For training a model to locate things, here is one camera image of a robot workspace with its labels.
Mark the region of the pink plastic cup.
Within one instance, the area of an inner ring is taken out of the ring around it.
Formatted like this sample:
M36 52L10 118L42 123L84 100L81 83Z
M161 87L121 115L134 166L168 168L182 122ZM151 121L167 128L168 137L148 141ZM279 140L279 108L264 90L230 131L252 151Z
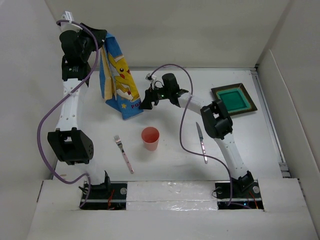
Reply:
M160 133L155 127L146 127L141 132L144 147L149 151L155 151L158 147Z

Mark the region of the blue Pikachu cloth placemat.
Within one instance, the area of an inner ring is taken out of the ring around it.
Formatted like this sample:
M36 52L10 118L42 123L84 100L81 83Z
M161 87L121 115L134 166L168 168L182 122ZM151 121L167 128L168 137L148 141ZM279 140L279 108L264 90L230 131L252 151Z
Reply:
M105 103L127 120L143 112L141 98L116 38L108 33L100 49L99 81Z

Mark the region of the pink-handled fork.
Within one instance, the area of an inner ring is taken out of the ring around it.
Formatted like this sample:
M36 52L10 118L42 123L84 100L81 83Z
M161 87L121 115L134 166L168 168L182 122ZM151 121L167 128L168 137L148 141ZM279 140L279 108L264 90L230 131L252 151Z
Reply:
M131 163L130 163L130 161L128 159L128 156L126 155L126 152L125 152L125 150L123 148L123 144L122 144L122 141L121 141L120 137L118 135L115 135L114 136L114 140L115 140L115 143L117 144L117 146L119 147L119 149L121 151L123 159L124 159L128 169L129 169L130 173L134 174L134 169L133 169L133 167L132 167L132 165L131 165Z

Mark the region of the pink-handled knife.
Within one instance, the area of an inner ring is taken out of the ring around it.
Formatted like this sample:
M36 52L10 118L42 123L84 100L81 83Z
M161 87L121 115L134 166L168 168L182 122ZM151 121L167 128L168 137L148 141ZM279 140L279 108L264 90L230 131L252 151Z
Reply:
M206 157L206 149L205 149L205 145L204 145L203 133L202 133L201 127L198 122L196 122L196 128L197 128L198 137L199 137L199 141L200 141L200 145L201 145L204 163L208 164L208 158Z

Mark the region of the green square plate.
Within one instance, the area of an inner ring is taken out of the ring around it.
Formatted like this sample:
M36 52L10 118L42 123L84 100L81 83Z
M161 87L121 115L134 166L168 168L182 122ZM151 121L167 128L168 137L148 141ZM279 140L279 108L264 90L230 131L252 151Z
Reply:
M229 115L240 115L258 110L243 83L213 87L215 100L222 100Z

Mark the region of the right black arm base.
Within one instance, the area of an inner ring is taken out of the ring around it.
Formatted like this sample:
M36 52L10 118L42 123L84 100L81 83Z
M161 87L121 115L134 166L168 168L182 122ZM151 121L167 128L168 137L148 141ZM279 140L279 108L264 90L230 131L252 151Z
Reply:
M263 200L257 180L241 192L237 186L232 185L232 199L230 201L230 182L229 181L216 181L214 183L215 189L211 195L217 199L217 207L219 210L249 210L257 209L263 210Z

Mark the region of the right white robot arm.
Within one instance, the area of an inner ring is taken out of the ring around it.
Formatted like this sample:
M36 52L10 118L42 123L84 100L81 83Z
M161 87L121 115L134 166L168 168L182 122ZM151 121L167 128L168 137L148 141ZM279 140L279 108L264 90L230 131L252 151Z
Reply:
M249 192L254 178L243 162L233 137L233 122L222 100L207 103L194 96L188 90L180 88L173 73L162 76L162 87L156 86L156 78L151 74L146 76L150 87L145 90L145 98L139 108L151 110L160 100L168 99L171 104L199 114L202 118L205 132L218 144L230 171L232 180L231 191L237 197L243 197Z

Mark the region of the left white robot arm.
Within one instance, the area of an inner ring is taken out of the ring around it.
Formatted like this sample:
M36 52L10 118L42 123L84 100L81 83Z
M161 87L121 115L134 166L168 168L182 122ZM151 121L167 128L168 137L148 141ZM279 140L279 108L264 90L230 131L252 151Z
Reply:
M57 159L87 173L94 192L100 198L111 194L111 185L105 182L105 171L94 161L93 141L82 130L82 110L89 88L88 60L92 52L103 46L107 31L91 28L85 24L80 30L65 30L60 36L62 57L63 95L60 117L55 130L47 134L47 140Z

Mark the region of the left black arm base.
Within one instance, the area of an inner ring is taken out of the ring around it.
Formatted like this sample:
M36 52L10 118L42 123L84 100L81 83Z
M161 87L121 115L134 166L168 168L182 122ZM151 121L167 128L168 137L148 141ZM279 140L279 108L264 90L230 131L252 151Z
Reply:
M102 184L92 185L86 201L88 184L85 183L83 187L79 188L82 191L79 204L81 210L126 210L127 182L111 182L108 187Z

